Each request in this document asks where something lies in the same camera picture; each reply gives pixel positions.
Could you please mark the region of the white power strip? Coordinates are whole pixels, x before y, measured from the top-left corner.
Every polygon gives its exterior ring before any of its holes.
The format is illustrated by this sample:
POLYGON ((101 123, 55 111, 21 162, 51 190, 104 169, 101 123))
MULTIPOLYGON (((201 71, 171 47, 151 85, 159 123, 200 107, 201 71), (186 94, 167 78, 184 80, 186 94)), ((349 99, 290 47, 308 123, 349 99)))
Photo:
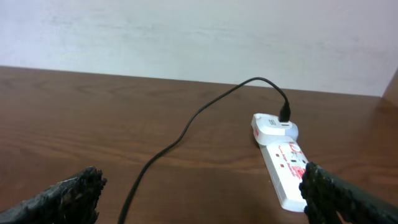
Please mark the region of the white power strip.
POLYGON ((260 150, 271 177, 280 206, 291 212, 304 211, 307 202, 299 189, 308 163, 295 142, 274 142, 260 150))

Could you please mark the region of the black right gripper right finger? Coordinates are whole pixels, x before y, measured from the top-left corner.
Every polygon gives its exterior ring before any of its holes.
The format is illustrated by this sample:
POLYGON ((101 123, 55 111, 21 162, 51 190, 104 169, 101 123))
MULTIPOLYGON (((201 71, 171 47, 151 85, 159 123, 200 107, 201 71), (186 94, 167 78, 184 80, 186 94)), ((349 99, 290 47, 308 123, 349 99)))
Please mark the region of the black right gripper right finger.
POLYGON ((397 224, 397 207, 309 162, 299 189, 309 224, 397 224))

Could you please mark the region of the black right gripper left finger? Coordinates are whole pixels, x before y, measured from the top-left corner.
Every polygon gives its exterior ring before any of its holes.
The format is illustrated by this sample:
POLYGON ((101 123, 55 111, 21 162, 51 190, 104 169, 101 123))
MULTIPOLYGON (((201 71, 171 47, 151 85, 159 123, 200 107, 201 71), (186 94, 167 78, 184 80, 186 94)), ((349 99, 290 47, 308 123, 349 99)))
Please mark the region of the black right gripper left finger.
POLYGON ((89 166, 1 212, 1 224, 94 224, 107 180, 89 166))

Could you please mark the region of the brown side panel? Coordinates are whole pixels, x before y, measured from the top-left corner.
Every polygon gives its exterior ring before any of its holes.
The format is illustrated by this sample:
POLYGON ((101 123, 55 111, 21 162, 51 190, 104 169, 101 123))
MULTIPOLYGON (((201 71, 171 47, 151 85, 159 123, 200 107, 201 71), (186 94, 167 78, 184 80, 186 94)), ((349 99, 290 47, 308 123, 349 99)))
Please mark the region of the brown side panel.
POLYGON ((389 81, 382 97, 381 101, 390 106, 397 107, 398 105, 398 70, 392 76, 392 79, 389 81))

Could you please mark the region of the white USB wall charger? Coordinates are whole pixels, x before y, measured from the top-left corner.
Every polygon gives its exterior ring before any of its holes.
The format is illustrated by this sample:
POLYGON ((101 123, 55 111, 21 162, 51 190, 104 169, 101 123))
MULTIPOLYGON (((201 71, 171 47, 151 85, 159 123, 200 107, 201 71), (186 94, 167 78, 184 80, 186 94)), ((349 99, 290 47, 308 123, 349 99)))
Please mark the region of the white USB wall charger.
POLYGON ((251 126, 254 138, 261 146, 268 146, 274 142, 296 141, 299 136, 299 129, 295 123, 280 122, 277 116, 271 114, 254 114, 251 126))

